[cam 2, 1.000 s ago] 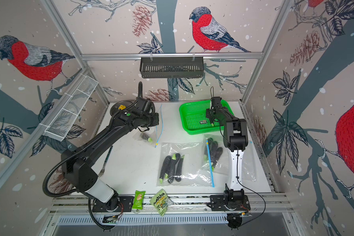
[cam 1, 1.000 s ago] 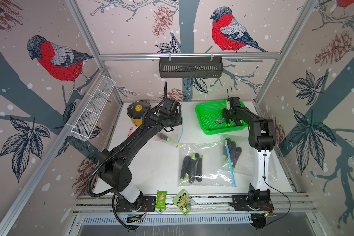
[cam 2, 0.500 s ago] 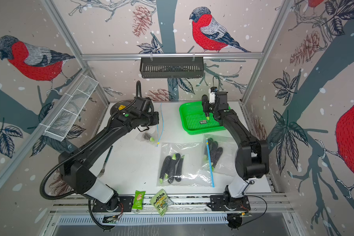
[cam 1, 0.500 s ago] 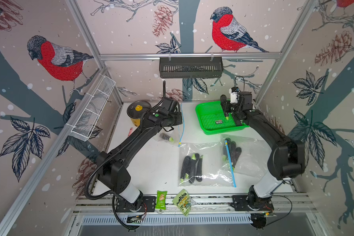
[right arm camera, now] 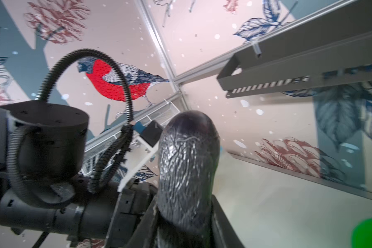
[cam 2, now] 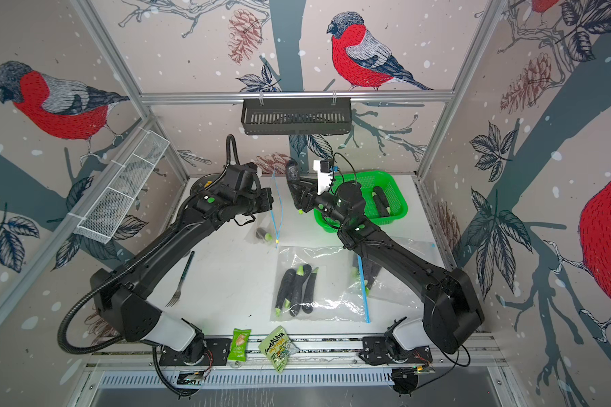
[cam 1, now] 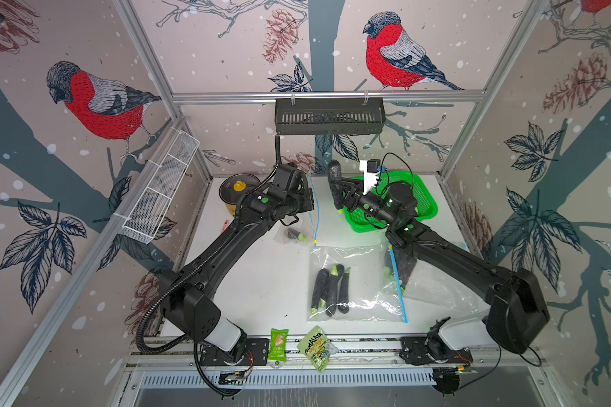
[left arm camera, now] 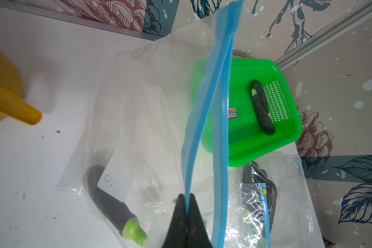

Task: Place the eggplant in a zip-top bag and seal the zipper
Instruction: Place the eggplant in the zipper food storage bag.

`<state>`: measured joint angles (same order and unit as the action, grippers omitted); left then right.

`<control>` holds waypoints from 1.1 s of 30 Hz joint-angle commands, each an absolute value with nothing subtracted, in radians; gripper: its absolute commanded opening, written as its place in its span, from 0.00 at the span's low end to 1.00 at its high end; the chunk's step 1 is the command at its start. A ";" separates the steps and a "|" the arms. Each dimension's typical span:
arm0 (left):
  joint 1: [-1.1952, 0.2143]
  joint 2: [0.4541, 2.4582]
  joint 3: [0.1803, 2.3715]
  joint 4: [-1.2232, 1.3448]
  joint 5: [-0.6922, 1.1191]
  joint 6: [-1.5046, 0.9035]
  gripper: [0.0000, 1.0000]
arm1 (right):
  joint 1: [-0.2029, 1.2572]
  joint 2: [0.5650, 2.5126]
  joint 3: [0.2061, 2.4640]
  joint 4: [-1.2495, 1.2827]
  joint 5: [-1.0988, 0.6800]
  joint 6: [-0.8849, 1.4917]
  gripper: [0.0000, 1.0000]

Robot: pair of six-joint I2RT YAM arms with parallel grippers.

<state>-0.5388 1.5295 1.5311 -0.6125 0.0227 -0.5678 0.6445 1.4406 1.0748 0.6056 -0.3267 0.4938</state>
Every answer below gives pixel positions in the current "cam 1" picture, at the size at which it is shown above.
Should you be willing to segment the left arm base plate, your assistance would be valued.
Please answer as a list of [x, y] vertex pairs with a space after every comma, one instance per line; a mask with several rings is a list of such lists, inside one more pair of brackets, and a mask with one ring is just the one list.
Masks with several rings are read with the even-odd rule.
[[266, 366], [270, 340], [264, 337], [244, 337], [230, 351], [223, 351], [212, 344], [203, 343], [198, 350], [201, 366]]

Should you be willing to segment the small clear zip-top bag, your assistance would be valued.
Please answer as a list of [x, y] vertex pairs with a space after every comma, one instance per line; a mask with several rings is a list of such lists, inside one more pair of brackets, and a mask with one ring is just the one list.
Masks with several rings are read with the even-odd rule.
[[404, 302], [407, 300], [419, 301], [449, 310], [465, 311], [469, 314], [485, 309], [484, 301], [476, 293], [420, 259], [412, 272], [405, 292], [402, 292], [400, 287], [402, 294], [399, 295], [396, 290], [396, 282], [388, 283], [384, 278], [384, 256], [387, 250], [383, 250], [382, 254], [378, 256], [378, 264], [381, 266], [382, 275], [380, 293], [385, 296], [391, 312], [397, 315], [401, 313], [401, 299]]

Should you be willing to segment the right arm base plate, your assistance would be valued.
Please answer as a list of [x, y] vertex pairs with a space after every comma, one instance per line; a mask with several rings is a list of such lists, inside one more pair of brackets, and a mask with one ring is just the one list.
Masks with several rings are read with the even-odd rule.
[[425, 335], [406, 336], [400, 338], [402, 349], [401, 359], [412, 366], [431, 364], [470, 365], [473, 356], [469, 349], [452, 350], [438, 337]]

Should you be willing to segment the large clear zip-top bag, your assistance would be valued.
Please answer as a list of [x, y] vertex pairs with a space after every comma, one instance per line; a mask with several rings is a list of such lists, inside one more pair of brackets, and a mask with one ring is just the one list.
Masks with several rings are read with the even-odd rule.
[[[350, 248], [336, 248], [318, 246], [310, 254], [310, 273], [308, 282], [310, 287], [307, 294], [307, 307], [305, 316], [309, 322], [348, 321], [348, 322], [402, 322], [401, 313], [391, 312], [390, 305], [386, 303], [385, 296], [380, 293], [382, 288], [381, 266], [378, 256], [386, 247], [383, 244], [372, 246], [358, 246]], [[330, 269], [333, 265], [342, 264], [351, 269], [350, 276], [350, 311], [343, 315], [337, 312], [328, 317], [323, 311], [311, 315], [311, 298], [317, 273], [322, 268]]]

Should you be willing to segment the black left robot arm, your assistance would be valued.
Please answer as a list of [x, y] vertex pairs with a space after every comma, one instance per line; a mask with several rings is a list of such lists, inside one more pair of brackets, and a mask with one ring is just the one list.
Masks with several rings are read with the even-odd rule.
[[[239, 199], [234, 220], [195, 260], [178, 271], [159, 276], [159, 298], [144, 312], [135, 344], [141, 354], [162, 354], [185, 340], [193, 342], [193, 356], [200, 346], [216, 348], [227, 360], [239, 362], [254, 355], [246, 347], [242, 328], [222, 316], [213, 298], [227, 273], [251, 246], [276, 223], [314, 208], [312, 189], [295, 164], [282, 161], [280, 138], [274, 139], [276, 163], [272, 172]], [[152, 347], [145, 333], [156, 313], [182, 331], [171, 342]]]

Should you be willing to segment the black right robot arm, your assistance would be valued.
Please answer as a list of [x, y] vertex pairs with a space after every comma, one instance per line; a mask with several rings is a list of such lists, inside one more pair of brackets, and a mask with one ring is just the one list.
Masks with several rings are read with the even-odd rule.
[[394, 183], [380, 196], [363, 182], [345, 178], [339, 162], [329, 164], [328, 179], [336, 209], [362, 210], [386, 225], [385, 236], [403, 263], [424, 261], [476, 293], [489, 307], [480, 319], [489, 339], [501, 349], [524, 354], [550, 320], [536, 276], [511, 271], [460, 249], [417, 219], [412, 185]]

